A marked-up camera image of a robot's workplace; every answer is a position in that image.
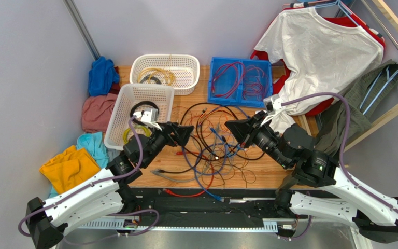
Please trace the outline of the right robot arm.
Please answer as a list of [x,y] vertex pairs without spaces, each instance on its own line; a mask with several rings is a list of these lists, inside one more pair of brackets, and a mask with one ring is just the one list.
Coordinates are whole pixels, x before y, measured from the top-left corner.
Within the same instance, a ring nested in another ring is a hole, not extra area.
[[280,217],[330,219],[375,242],[398,241],[398,197],[387,197],[347,175],[332,157],[315,149],[315,139],[299,125],[275,132],[261,111],[225,126],[241,148],[255,145],[292,170],[276,190],[273,209]]

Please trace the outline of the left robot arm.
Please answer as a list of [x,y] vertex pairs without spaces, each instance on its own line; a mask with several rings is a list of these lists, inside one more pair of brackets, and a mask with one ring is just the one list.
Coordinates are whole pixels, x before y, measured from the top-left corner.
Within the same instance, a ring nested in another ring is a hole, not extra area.
[[136,196],[129,184],[142,176],[142,169],[165,146],[186,146],[193,130],[194,126],[170,121],[154,123],[150,136],[133,130],[119,156],[94,176],[53,198],[29,201],[19,232],[30,237],[35,248],[52,248],[71,231],[102,216],[137,215]]

